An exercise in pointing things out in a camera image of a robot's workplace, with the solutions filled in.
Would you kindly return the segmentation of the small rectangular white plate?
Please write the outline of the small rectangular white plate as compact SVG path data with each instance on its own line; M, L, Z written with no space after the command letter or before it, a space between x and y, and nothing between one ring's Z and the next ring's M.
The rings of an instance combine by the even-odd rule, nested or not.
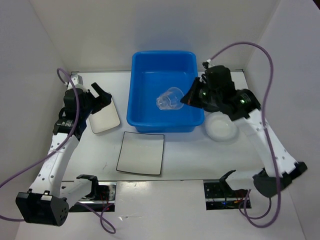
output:
M119 126L121 122L113 100L108 106L95 114L91 114L89 122L94 134L99 134Z

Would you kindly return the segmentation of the clear plastic cup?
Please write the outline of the clear plastic cup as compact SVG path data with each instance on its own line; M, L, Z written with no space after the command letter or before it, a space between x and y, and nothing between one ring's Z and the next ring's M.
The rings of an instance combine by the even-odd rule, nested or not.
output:
M178 87L170 87L156 99L156 106L162 110L180 110L184 104L180 100L184 93Z

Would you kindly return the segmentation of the white round bowl plate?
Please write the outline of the white round bowl plate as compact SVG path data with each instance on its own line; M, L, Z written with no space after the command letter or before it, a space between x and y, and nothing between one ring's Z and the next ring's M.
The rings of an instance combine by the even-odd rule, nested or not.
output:
M221 112L213 112L205 117L204 128L207 135L216 142L228 142L238 135L238 128L230 118Z

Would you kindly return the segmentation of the large square white plate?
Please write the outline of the large square white plate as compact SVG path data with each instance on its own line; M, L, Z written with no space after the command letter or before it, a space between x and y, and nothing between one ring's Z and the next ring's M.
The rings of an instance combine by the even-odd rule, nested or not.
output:
M165 136L124 132L118 156L118 172L159 176L162 170Z

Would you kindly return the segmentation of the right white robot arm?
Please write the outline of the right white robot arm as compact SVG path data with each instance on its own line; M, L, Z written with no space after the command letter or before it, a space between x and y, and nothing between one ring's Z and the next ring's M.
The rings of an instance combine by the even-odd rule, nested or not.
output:
M219 179L219 191L225 197L237 190L256 189L272 198L286 189L308 168L295 160L282 145L265 116L255 95L249 89L236 89L230 70L212 66L196 77L181 103L207 112L221 112L245 134L257 151L263 168L253 171L231 170Z

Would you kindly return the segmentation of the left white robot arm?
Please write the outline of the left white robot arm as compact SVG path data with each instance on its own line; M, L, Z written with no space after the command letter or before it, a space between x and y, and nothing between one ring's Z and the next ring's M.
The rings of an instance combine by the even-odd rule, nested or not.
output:
M59 227L81 198L94 200L100 194L98 178L94 175L81 174L70 186L62 186L70 158L87 127L87 118L112 102L112 95L97 83L91 86L98 96L82 84L65 92L64 107L53 128L49 158L29 189L16 196L15 203L27 223Z

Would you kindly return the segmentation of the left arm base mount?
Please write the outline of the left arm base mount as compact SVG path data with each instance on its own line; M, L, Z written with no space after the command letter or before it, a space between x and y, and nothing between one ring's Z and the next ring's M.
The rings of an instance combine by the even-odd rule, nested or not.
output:
M84 204L96 212L100 213L107 205L106 212L115 211L116 200L116 182L100 181L97 194L94 197L82 197L73 207L70 208L71 213L89 212L87 208L80 204Z

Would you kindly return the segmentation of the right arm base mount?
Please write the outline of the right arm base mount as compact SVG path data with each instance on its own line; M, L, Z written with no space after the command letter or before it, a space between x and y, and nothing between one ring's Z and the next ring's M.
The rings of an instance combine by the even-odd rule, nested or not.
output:
M204 181L204 197L206 210L243 209L247 190L231 190L225 193L218 180Z

